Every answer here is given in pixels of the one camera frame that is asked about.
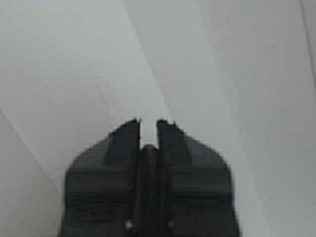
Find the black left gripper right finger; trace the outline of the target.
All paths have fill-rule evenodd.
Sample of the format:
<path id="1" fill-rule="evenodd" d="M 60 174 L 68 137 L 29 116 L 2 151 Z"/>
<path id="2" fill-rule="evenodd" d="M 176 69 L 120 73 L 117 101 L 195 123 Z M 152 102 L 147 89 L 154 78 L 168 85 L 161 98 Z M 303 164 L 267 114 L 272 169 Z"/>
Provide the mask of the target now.
<path id="1" fill-rule="evenodd" d="M 212 147 L 177 124 L 156 123 L 161 218 L 168 237 L 239 237 L 230 166 Z"/>

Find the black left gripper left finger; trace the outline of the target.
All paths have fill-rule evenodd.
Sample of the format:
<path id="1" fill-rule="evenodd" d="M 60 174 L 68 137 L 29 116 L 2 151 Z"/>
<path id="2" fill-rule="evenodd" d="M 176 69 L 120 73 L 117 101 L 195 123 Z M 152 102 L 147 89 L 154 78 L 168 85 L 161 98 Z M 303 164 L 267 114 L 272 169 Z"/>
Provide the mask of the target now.
<path id="1" fill-rule="evenodd" d="M 67 168 L 60 237 L 126 237 L 135 197 L 140 121 L 131 119 Z"/>

